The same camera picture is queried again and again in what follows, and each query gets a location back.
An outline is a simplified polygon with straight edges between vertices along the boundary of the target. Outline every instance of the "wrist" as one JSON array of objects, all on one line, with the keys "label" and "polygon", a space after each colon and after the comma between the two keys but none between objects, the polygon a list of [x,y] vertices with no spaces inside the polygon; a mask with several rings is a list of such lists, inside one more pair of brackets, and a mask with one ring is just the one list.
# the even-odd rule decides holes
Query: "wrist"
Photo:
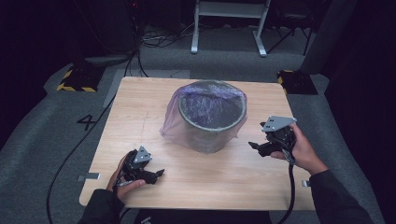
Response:
[{"label": "wrist", "polygon": [[309,169],[306,169],[306,171],[311,175],[315,175],[327,170],[329,170],[329,168],[321,161],[316,163],[314,166],[310,167]]}]

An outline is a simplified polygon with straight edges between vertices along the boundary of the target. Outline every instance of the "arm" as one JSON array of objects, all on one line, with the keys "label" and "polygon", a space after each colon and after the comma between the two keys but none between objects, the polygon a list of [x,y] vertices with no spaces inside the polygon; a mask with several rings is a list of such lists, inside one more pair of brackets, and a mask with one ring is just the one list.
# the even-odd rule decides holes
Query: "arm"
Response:
[{"label": "arm", "polygon": [[[299,127],[296,124],[291,124],[290,127],[297,139],[292,154],[296,165],[311,174],[312,197],[320,222],[373,223],[368,213],[317,156]],[[273,152],[271,157],[285,160],[283,153],[279,151]]]},{"label": "arm", "polygon": [[144,180],[136,180],[129,185],[117,188],[117,195],[113,192],[113,186],[117,175],[122,168],[125,157],[121,159],[118,169],[108,181],[106,189],[96,189],[85,207],[84,213],[78,224],[83,223],[120,223],[120,212],[124,207],[123,200],[127,194],[136,188],[146,184]]},{"label": "arm", "polygon": [[373,223],[330,170],[312,175],[309,180],[320,223]]}]

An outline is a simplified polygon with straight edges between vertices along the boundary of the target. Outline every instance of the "cable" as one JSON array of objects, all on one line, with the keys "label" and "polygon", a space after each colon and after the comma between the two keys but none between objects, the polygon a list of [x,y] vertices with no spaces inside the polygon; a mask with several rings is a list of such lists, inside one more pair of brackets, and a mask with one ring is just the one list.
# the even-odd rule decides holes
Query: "cable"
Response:
[{"label": "cable", "polygon": [[122,221],[123,217],[131,210],[131,208],[127,208],[120,217],[120,222]]},{"label": "cable", "polygon": [[[124,72],[124,76],[126,76],[126,72],[128,70],[128,66],[131,64],[131,60],[133,57],[131,57],[128,61],[128,63],[126,64],[125,67],[125,72]],[[66,164],[66,162],[68,161],[68,159],[73,155],[73,153],[77,150],[77,148],[81,145],[81,143],[87,138],[87,136],[91,133],[91,131],[93,130],[93,128],[96,126],[96,124],[101,120],[102,116],[106,113],[106,111],[108,110],[108,108],[111,106],[111,104],[113,103],[114,99],[116,98],[116,94],[114,94],[113,98],[110,100],[110,102],[108,103],[108,105],[106,106],[106,108],[102,111],[102,113],[100,114],[99,118],[96,120],[96,122],[92,125],[92,127],[87,131],[87,133],[85,133],[85,135],[78,141],[78,143],[73,147],[73,149],[69,152],[69,154],[66,156],[66,158],[64,159],[64,161],[62,162],[61,166],[58,168],[55,176],[52,178],[52,181],[49,184],[49,190],[47,192],[47,199],[46,199],[46,209],[47,209],[47,218],[49,220],[49,224],[52,224],[52,217],[50,215],[50,194],[52,192],[52,187],[55,183],[56,178],[58,177],[59,173],[61,172],[62,168],[64,168],[64,165]]]},{"label": "cable", "polygon": [[149,77],[145,72],[145,70],[143,69],[142,62],[140,61],[140,50],[138,50],[136,54],[137,54],[137,64],[139,65],[140,70],[143,72],[143,74],[145,74],[146,77]]},{"label": "cable", "polygon": [[121,59],[115,59],[115,60],[110,60],[110,61],[104,61],[104,62],[95,62],[95,61],[90,61],[87,60],[88,63],[90,63],[94,67],[109,67],[109,66],[114,66],[120,63],[125,63],[128,60],[130,60],[132,56],[130,54],[126,55],[125,58]]},{"label": "cable", "polygon": [[[183,39],[184,37],[188,35],[192,35],[193,32],[189,34],[184,34],[187,32],[194,23],[190,24],[186,28],[184,28],[181,32],[180,35],[175,35],[174,33],[171,34],[166,34],[166,35],[159,35],[159,31],[146,31],[145,34],[142,37],[142,46],[147,47],[147,48],[165,48],[171,44],[174,44],[176,41]],[[149,41],[153,40],[158,40],[156,44],[149,43]],[[170,43],[167,43],[165,45],[162,45],[165,41],[170,41]]]},{"label": "cable", "polygon": [[278,224],[282,224],[283,222],[285,222],[286,219],[288,219],[288,217],[290,216],[291,211],[293,210],[293,207],[294,207],[296,189],[295,189],[295,184],[294,184],[293,165],[291,163],[289,163],[289,177],[290,177],[290,188],[291,188],[290,205],[289,205],[289,209],[286,212],[285,216],[283,216],[282,219],[280,219]]},{"label": "cable", "polygon": [[110,52],[113,52],[113,53],[126,53],[125,51],[124,51],[124,52],[116,51],[116,50],[111,49],[111,48],[109,48],[108,46],[106,46],[106,45],[102,42],[102,40],[96,35],[96,33],[95,33],[95,31],[93,30],[92,26],[91,26],[90,23],[88,22],[87,17],[86,17],[86,16],[84,15],[84,13],[82,12],[81,7],[78,5],[78,3],[76,2],[76,0],[73,0],[73,2],[74,2],[74,4],[75,4],[76,8],[78,9],[79,14],[82,16],[82,18],[84,19],[85,23],[86,23],[86,24],[88,25],[88,27],[90,28],[90,30],[91,30],[93,36],[94,36],[95,39],[102,45],[103,48],[105,48],[105,49],[107,49],[107,50],[109,50]]}]

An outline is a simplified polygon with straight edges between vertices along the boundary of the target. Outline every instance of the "black equipment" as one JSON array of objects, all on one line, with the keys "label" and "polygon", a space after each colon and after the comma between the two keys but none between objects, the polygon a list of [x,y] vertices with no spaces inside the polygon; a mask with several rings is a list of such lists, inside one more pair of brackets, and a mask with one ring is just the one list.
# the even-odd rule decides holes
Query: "black equipment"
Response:
[{"label": "black equipment", "polygon": [[[151,155],[144,147],[140,147],[138,151],[136,149],[130,151],[124,160],[116,185],[125,186],[137,179],[144,179],[147,184],[154,185],[165,170],[162,169],[156,173],[145,171],[144,168],[151,159]],[[119,183],[122,177],[125,179],[125,182]]]},{"label": "black equipment", "polygon": [[286,160],[294,165],[295,159],[291,153],[296,144],[296,137],[290,124],[296,122],[295,118],[284,118],[278,116],[270,116],[267,122],[262,122],[262,131],[267,134],[267,143],[259,145],[257,143],[248,142],[254,149],[259,150],[262,157],[271,155],[274,151],[282,151]]}]

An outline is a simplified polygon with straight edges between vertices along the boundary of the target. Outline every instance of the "white metal frame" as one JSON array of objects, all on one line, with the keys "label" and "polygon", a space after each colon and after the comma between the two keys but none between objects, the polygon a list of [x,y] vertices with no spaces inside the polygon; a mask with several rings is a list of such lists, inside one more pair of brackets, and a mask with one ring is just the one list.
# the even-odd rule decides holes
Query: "white metal frame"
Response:
[{"label": "white metal frame", "polygon": [[195,54],[198,52],[199,16],[222,16],[260,19],[259,29],[253,31],[253,36],[260,55],[262,57],[267,56],[267,52],[262,44],[261,34],[270,3],[271,0],[265,0],[264,4],[222,3],[196,0],[191,53]]}]

